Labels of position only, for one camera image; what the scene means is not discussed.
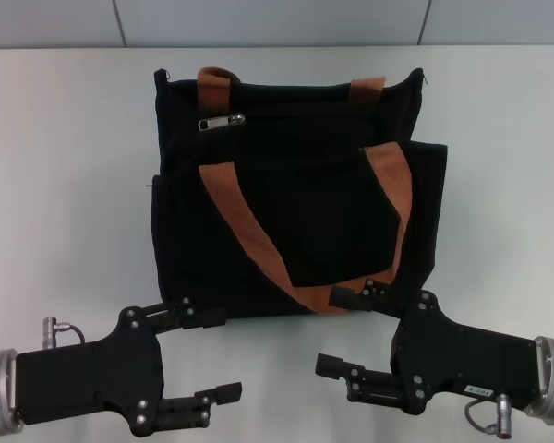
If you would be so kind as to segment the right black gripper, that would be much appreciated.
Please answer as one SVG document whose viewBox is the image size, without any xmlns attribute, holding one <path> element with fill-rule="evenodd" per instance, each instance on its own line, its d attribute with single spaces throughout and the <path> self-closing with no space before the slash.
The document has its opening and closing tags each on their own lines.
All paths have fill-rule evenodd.
<svg viewBox="0 0 554 443">
<path fill-rule="evenodd" d="M 403 292 L 367 279 L 357 291 L 333 286 L 329 306 L 400 319 L 390 373 L 318 354 L 315 373 L 344 379 L 350 402 L 422 413 L 440 392 L 486 401 L 505 394 L 513 408 L 523 410 L 540 393 L 534 341 L 456 323 L 433 293 Z"/>
</svg>

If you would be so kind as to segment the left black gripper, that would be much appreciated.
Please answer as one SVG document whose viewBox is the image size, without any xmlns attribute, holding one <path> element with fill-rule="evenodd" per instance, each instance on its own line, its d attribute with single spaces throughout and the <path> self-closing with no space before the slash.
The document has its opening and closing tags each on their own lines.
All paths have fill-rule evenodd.
<svg viewBox="0 0 554 443">
<path fill-rule="evenodd" d="M 16 406 L 26 425 L 104 411 L 122 415 L 136 437 L 159 431 L 206 428 L 211 406 L 238 402 L 240 382 L 162 399 L 163 363 L 155 334 L 223 326 L 222 308 L 203 309 L 184 297 L 122 310 L 114 330 L 99 341 L 18 355 Z"/>
</svg>

